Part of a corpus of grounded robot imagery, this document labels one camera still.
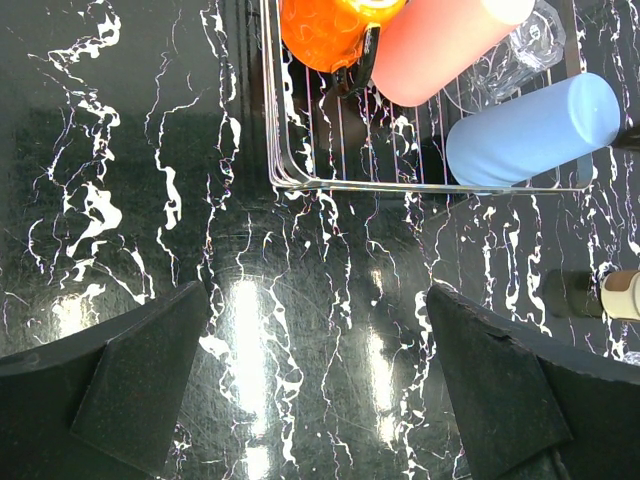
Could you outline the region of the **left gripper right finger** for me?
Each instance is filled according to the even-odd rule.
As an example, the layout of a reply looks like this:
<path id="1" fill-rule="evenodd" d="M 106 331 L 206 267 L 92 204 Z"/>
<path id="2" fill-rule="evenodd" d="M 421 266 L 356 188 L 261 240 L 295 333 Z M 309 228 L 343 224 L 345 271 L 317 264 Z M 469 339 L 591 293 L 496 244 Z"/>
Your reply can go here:
<path id="1" fill-rule="evenodd" d="M 636 479 L 639 369 L 440 285 L 427 312 L 475 479 Z"/>

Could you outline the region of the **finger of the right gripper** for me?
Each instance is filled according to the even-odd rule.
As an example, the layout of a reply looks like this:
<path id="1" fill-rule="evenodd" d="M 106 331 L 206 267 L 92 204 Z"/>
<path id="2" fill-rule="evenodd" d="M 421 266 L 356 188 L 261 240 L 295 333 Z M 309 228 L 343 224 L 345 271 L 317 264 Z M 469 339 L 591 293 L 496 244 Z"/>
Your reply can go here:
<path id="1" fill-rule="evenodd" d="M 640 126 L 635 125 L 621 131 L 612 142 L 612 147 L 619 150 L 640 150 Z"/>

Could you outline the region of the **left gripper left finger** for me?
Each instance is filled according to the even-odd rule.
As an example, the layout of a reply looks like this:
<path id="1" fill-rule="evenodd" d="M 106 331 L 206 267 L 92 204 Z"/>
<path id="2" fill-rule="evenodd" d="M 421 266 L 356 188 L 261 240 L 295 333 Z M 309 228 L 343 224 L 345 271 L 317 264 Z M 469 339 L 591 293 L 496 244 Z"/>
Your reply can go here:
<path id="1" fill-rule="evenodd" d="M 162 475 L 199 338 L 199 282 L 1 360 L 4 479 Z"/>

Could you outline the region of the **metal cup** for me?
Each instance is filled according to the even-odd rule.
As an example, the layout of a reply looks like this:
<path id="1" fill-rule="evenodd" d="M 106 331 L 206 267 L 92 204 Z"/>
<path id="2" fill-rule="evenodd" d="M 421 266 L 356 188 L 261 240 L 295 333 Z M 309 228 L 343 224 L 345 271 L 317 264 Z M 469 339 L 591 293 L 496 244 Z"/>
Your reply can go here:
<path id="1" fill-rule="evenodd" d="M 597 278 L 586 271 L 552 270 L 542 283 L 542 300 L 555 317 L 639 322 L 639 271 L 611 271 Z"/>

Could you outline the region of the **blue plastic cup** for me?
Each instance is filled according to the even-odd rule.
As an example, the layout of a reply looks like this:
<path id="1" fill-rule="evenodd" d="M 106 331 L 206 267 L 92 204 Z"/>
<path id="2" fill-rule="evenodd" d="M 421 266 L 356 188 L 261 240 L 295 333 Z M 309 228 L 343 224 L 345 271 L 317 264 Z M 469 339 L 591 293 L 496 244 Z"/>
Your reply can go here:
<path id="1" fill-rule="evenodd" d="M 460 185 L 511 187 L 609 146 L 620 124 L 613 88 L 582 73 L 457 121 L 446 160 Z"/>

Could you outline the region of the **clear faceted glass tumbler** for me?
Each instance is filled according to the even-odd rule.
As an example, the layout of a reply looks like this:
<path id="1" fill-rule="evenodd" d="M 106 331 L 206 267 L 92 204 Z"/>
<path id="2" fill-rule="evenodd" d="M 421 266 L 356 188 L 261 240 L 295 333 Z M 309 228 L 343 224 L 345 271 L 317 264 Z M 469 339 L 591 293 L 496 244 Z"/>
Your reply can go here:
<path id="1" fill-rule="evenodd" d="M 559 12 L 546 1 L 536 1 L 531 15 L 476 60 L 461 76 L 461 84 L 476 105 L 497 104 L 558 64 L 565 43 Z"/>

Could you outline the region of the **pink plastic cup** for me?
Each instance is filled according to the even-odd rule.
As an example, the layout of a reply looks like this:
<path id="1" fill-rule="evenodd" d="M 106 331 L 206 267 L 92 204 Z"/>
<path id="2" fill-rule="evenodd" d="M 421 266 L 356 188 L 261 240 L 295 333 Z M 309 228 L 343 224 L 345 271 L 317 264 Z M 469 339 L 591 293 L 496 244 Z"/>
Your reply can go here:
<path id="1" fill-rule="evenodd" d="M 411 1 L 381 33 L 373 83 L 397 105 L 421 105 L 523 23 L 533 7 L 528 0 Z"/>

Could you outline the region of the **orange cup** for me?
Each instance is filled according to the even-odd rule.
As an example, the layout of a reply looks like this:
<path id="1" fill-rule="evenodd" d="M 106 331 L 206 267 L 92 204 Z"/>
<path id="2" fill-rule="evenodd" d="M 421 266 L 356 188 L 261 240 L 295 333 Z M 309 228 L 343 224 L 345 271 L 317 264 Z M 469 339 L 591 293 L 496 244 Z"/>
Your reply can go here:
<path id="1" fill-rule="evenodd" d="M 382 31 L 403 0 L 283 0 L 281 39 L 305 66 L 331 76 L 341 97 L 362 91 L 374 69 Z"/>

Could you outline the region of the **small clear plastic cup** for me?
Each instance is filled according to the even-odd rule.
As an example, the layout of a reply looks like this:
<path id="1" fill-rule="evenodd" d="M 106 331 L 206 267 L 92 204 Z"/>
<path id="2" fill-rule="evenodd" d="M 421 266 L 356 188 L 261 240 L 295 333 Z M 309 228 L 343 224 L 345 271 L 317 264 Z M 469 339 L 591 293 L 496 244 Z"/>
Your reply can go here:
<path id="1" fill-rule="evenodd" d="M 622 361 L 626 364 L 640 366 L 640 352 L 628 351 L 624 354 Z"/>

